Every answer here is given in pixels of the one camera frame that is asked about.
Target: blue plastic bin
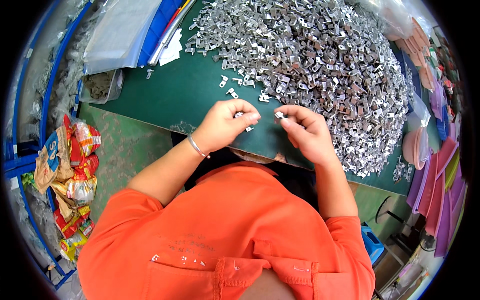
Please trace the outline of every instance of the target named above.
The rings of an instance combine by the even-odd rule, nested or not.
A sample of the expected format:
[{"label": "blue plastic bin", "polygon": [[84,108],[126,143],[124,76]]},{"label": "blue plastic bin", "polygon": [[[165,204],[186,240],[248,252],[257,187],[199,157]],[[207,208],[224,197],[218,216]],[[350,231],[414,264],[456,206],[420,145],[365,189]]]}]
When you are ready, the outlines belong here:
[{"label": "blue plastic bin", "polygon": [[448,112],[447,112],[447,106],[442,107],[442,114],[443,114],[443,120],[435,118],[437,121],[437,130],[438,130],[438,136],[442,141],[445,141],[448,136],[448,132],[450,129],[450,123],[448,121]]},{"label": "blue plastic bin", "polygon": [[385,247],[366,222],[363,222],[361,225],[361,237],[373,264],[382,255]]},{"label": "blue plastic bin", "polygon": [[158,10],[153,17],[152,23],[150,24],[147,35],[145,36],[144,45],[140,51],[137,67],[147,65],[147,60],[155,50],[155,46],[162,36],[165,27],[170,22],[173,14],[184,2],[184,0],[163,0],[162,3],[160,3]]}]

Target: metal tube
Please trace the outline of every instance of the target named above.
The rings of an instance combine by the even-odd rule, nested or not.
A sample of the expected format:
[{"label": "metal tube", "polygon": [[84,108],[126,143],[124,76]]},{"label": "metal tube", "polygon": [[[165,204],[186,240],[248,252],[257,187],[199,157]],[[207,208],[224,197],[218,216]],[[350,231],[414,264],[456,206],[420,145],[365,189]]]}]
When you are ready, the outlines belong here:
[{"label": "metal tube", "polygon": [[177,31],[177,28],[180,26],[181,22],[183,21],[183,18],[185,15],[188,13],[190,8],[195,4],[196,0],[191,0],[187,6],[185,6],[184,9],[182,9],[179,14],[175,17],[173,20],[172,24],[170,24],[170,27],[167,28],[165,33],[162,35],[160,40],[158,41],[158,45],[153,51],[152,55],[147,61],[147,64],[149,66],[155,67],[156,64],[158,63],[158,60],[160,59],[160,54],[162,54],[163,49],[165,46],[168,45],[169,41],[172,39],[173,34],[175,31]]}]

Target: floor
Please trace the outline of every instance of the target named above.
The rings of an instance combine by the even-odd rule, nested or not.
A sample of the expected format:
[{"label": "floor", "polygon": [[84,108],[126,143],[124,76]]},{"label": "floor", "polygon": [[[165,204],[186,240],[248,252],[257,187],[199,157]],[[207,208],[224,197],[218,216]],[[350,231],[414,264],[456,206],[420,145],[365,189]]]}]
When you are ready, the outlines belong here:
[{"label": "floor", "polygon": [[[96,222],[110,196],[124,188],[135,174],[167,153],[172,148],[172,141],[167,130],[91,107],[87,103],[82,103],[79,117],[102,135],[102,146],[96,151],[100,160],[96,171],[98,186],[90,215]],[[393,212],[407,219],[411,208],[404,196],[356,183],[352,183],[350,188],[355,194],[360,221],[366,221],[381,241],[401,231],[401,224],[393,218],[376,224],[375,214],[384,199],[392,196],[396,200]]]}]

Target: bracelet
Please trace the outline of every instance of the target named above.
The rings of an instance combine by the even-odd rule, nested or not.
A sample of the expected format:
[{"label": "bracelet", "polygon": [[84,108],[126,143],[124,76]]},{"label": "bracelet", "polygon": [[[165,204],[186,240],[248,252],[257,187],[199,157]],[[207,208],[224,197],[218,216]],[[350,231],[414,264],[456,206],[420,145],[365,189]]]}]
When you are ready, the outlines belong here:
[{"label": "bracelet", "polygon": [[188,141],[190,142],[190,145],[192,145],[192,147],[197,150],[198,154],[200,154],[201,156],[203,157],[206,157],[206,158],[210,158],[210,154],[207,154],[205,155],[201,150],[200,148],[197,146],[197,144],[193,141],[193,138],[192,138],[192,135],[189,134],[188,137],[187,137]]}]

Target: hand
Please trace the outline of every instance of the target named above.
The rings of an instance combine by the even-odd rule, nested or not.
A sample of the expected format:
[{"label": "hand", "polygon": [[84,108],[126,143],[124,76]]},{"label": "hand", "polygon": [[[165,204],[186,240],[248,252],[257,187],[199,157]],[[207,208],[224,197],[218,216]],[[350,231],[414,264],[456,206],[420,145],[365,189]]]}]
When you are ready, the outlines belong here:
[{"label": "hand", "polygon": [[[243,111],[243,115],[233,118],[239,111]],[[248,126],[257,124],[259,119],[257,109],[243,99],[217,101],[192,133],[192,138],[200,150],[207,154],[231,144],[237,135]]]},{"label": "hand", "polygon": [[293,146],[299,148],[309,161],[323,167],[339,162],[322,115],[298,105],[283,105],[276,108],[275,112],[277,111],[288,115],[288,119],[282,119],[280,124],[288,133]]}]

